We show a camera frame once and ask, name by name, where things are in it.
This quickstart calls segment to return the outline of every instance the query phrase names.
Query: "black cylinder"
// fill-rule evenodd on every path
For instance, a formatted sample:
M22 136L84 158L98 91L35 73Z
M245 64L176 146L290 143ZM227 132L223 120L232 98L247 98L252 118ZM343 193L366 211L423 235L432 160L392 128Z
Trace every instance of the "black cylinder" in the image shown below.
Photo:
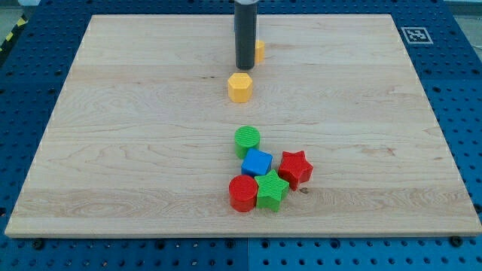
M236 67L249 70L255 66L256 14L258 0L234 2L234 40Z

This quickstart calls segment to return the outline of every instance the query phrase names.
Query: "toy block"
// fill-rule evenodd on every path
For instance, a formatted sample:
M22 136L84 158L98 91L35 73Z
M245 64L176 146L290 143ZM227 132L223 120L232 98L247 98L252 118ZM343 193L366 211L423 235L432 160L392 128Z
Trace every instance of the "toy block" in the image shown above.
M229 201L238 212L251 211L256 206L258 183L248 175L238 175L229 183Z
M283 151L278 174L280 178L289 182L292 190L296 190L300 183L309 181L312 171L313 166L308 163L304 151L297 153Z
M271 169L272 161L273 155L250 148L241 165L241 174L252 177L266 175Z
M250 148L259 148L261 135L253 126L242 126L234 133L235 152L238 158L244 159Z
M268 174L256 176L258 183L257 208L269 208L274 212L279 211L279 205L288 194L289 183L282 180L276 170L272 169Z
M227 79L227 95L233 102L247 102L253 94L253 80L247 73L236 72Z
M257 40L255 46L255 64L264 61L264 41Z

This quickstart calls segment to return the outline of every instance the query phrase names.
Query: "yellow hexagonal block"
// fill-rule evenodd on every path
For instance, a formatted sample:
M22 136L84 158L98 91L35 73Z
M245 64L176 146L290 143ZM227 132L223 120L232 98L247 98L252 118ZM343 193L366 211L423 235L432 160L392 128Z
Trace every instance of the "yellow hexagonal block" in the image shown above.
M233 102L247 102L253 94L253 80L247 73L233 73L227 79L227 94Z
M257 40L255 47L255 64L264 60L264 41Z

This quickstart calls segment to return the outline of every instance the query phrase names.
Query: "wooden board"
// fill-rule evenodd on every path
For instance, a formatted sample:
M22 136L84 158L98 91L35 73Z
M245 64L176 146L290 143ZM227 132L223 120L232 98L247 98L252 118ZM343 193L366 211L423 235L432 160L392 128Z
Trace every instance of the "wooden board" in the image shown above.
M448 236L481 232L389 15L259 16L252 100L227 97L232 16L94 16L10 237ZM233 134L305 150L307 193L234 211Z

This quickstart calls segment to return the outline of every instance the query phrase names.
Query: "red cylinder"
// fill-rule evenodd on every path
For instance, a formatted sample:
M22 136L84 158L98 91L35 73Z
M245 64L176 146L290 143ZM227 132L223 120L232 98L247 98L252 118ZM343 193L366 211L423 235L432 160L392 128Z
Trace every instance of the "red cylinder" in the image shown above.
M258 184L253 177L238 175L229 183L229 200L238 212L251 211L256 206Z

